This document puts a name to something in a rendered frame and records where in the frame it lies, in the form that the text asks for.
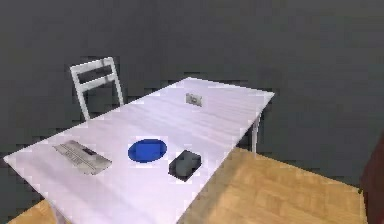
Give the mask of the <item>blue round plate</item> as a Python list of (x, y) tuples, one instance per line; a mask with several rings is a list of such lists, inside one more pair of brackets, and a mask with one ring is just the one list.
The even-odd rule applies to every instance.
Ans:
[(138, 163), (156, 161), (167, 152), (166, 144), (159, 139), (143, 139), (135, 142), (128, 149), (128, 157)]

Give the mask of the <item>dark red furniture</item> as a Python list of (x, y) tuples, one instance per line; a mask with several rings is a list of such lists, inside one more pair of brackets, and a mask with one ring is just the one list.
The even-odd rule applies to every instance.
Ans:
[(384, 132), (360, 178), (368, 224), (384, 224)]

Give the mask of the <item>black box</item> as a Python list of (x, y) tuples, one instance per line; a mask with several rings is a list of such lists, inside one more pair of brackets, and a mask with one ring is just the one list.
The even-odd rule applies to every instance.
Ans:
[(184, 150), (170, 164), (168, 174), (186, 182), (202, 164), (200, 155)]

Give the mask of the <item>white table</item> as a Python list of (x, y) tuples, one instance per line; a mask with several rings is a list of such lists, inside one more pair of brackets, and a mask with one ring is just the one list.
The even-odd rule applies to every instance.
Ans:
[[(202, 97), (202, 106), (186, 94)], [(72, 224), (176, 224), (229, 152), (258, 121), (270, 92), (186, 78), (6, 156), (6, 162)], [(167, 152), (138, 163), (128, 149), (159, 139)], [(110, 159), (85, 175), (55, 149), (68, 140)], [(186, 181), (168, 174), (184, 150), (202, 164)]]

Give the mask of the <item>white chair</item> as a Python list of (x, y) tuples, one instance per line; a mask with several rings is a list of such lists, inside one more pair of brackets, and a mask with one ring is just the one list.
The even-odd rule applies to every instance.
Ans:
[[(81, 83), (79, 80), (79, 76), (83, 73), (100, 69), (102, 67), (110, 67), (111, 73), (100, 78), (96, 78), (85, 83)], [(119, 104), (121, 106), (124, 105), (124, 98), (122, 94), (122, 89), (120, 85), (120, 81), (118, 78), (118, 73), (116, 70), (115, 62), (112, 57), (106, 57), (86, 63), (82, 63), (79, 65), (74, 65), (70, 67), (70, 72), (72, 76), (72, 80), (75, 86), (75, 90), (77, 93), (77, 98), (79, 101), (79, 105), (82, 111), (82, 114), (86, 120), (90, 120), (89, 111), (85, 102), (84, 93), (91, 89), (100, 87), (101, 85), (107, 84), (109, 82), (113, 82), (115, 84), (116, 92), (118, 95)]]

